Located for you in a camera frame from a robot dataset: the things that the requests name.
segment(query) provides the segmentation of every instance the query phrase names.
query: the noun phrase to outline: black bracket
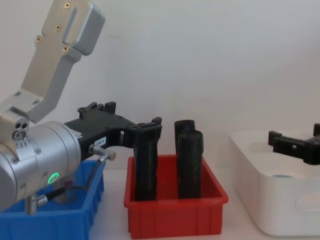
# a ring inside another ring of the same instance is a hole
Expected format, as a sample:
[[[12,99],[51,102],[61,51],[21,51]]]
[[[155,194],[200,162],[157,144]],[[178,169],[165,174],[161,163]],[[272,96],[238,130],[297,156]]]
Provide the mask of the black bracket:
[[[314,124],[313,137],[307,140],[269,131],[268,145],[273,147],[274,153],[303,159],[309,165],[320,165],[320,123]]]
[[[79,132],[81,160],[89,158],[89,146],[102,141],[102,148],[121,146],[134,149],[141,142],[155,140],[161,136],[161,117],[149,123],[135,124],[126,118],[116,115],[116,103],[91,103],[78,109],[79,119],[65,123],[70,129]]]

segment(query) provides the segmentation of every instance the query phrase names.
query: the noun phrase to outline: silver cylinder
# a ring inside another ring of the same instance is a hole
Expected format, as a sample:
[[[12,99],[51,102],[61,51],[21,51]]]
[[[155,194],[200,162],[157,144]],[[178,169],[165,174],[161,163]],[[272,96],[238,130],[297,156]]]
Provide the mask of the silver cylinder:
[[[31,127],[16,152],[0,144],[0,211],[73,174],[81,161],[78,139],[55,121]]]

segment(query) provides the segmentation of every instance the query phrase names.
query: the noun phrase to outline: white box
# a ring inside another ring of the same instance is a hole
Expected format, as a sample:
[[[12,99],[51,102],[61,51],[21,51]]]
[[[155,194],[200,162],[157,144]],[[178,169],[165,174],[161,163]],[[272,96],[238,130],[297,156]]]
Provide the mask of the white box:
[[[229,140],[232,182],[257,226],[274,236],[320,236],[320,165],[274,153],[267,131],[234,132]]]

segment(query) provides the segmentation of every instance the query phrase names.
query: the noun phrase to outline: cable connector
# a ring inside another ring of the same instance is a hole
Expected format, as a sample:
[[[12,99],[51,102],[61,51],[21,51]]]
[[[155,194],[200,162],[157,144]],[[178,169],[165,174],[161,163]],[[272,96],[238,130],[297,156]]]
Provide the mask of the cable connector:
[[[38,208],[48,203],[46,195],[37,196],[36,193],[31,194],[25,199],[25,213],[27,215],[35,215]]]
[[[116,153],[114,151],[103,149],[102,147],[94,144],[90,145],[89,153],[94,155],[99,155],[100,157],[98,161],[100,161],[101,163],[105,163],[107,159],[109,159],[110,161],[113,161],[116,158]]]

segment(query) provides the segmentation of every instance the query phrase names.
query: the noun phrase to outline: cable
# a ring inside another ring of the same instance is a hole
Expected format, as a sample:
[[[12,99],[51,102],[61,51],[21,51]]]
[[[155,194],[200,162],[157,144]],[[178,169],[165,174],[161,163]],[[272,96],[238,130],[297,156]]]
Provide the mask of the cable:
[[[70,190],[86,190],[86,188],[84,186],[71,186],[71,187],[61,187],[57,190],[54,190],[52,192],[49,192],[47,194],[45,194],[47,201],[50,202],[51,200],[55,199],[56,197],[59,197],[60,195],[64,194],[67,191]]]
[[[94,176],[98,170],[98,168],[100,167],[100,165],[102,164],[101,161],[97,161],[96,164],[94,165],[94,168],[91,170],[90,175],[88,177],[88,180],[86,181],[86,186],[85,186],[85,190],[88,192],[91,186],[91,182],[94,179]]]
[[[56,197],[64,194],[66,192],[66,188],[65,187],[62,187],[62,188],[59,188],[55,191],[52,191],[52,192],[49,192],[47,194],[45,194],[48,202],[50,202],[51,200],[55,199]]]
[[[86,187],[84,186],[71,186],[71,187],[68,187],[66,190],[69,191],[69,190],[86,190]]]

